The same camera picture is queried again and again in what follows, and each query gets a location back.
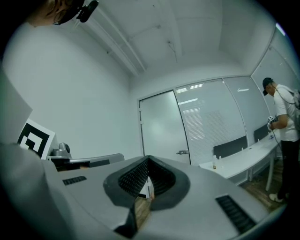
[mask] small bottle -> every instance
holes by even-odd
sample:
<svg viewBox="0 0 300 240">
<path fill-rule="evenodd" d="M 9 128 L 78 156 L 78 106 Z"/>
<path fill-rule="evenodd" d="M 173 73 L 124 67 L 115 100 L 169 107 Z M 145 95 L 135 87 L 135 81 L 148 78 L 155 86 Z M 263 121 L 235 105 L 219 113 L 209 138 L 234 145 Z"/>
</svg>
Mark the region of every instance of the small bottle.
<svg viewBox="0 0 300 240">
<path fill-rule="evenodd" d="M 216 169 L 217 168 L 217 156 L 214 155 L 214 157 L 212 158 L 212 168 Z"/>
</svg>

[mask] black pants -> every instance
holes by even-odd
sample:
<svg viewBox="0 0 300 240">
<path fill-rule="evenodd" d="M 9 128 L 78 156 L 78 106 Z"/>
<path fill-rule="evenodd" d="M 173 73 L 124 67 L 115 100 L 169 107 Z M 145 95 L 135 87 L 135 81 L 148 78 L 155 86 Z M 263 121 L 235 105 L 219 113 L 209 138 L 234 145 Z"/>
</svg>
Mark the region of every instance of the black pants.
<svg viewBox="0 0 300 240">
<path fill-rule="evenodd" d="M 296 142 L 281 141 L 282 157 L 283 157 L 283 172 L 282 172 L 282 186 L 278 192 L 278 198 L 282 199 L 285 194 L 290 191 L 297 191 L 299 179 L 299 144 L 300 140 Z"/>
</svg>

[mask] white t-shirt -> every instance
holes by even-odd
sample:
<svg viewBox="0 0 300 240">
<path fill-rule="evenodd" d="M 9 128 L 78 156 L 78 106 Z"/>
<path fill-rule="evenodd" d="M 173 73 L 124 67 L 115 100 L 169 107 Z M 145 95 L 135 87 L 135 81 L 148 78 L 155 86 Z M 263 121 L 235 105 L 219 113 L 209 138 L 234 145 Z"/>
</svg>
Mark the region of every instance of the white t-shirt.
<svg viewBox="0 0 300 240">
<path fill-rule="evenodd" d="M 294 103 L 293 96 L 289 91 L 292 92 L 288 87 L 278 84 L 274 93 L 274 104 L 277 116 L 287 114 L 288 117 L 287 126 L 279 130 L 281 140 L 295 142 L 300 139 L 300 133 L 295 128 L 293 121 L 296 107 L 294 104 L 289 104 Z"/>
</svg>

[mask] white sneaker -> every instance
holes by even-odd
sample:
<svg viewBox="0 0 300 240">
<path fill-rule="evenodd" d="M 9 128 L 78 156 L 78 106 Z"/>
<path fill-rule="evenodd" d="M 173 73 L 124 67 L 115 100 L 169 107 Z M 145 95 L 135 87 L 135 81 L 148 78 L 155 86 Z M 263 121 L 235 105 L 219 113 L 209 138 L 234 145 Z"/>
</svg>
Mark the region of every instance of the white sneaker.
<svg viewBox="0 0 300 240">
<path fill-rule="evenodd" d="M 277 193 L 271 193 L 269 195 L 269 198 L 272 200 L 272 201 L 275 201 L 277 203 L 282 203 L 283 199 L 278 199 L 278 196 L 277 196 Z"/>
</svg>

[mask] wooden floor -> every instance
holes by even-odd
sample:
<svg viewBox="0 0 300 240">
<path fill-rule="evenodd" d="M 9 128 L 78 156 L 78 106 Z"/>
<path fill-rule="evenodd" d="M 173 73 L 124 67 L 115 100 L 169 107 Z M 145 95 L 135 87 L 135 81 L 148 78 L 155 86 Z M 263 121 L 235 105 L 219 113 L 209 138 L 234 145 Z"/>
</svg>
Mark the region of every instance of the wooden floor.
<svg viewBox="0 0 300 240">
<path fill-rule="evenodd" d="M 279 160 L 274 165 L 273 179 L 269 192 L 265 190 L 269 168 L 255 176 L 252 182 L 246 182 L 241 185 L 243 189 L 258 199 L 269 212 L 272 212 L 282 206 L 282 203 L 276 203 L 269 199 L 269 193 L 276 193 L 280 189 L 282 181 L 282 169 L 282 161 Z M 145 198 L 138 197 L 135 201 L 135 215 L 138 229 L 140 229 L 147 218 L 150 217 L 150 204 L 151 201 L 148 199 L 146 200 Z"/>
</svg>

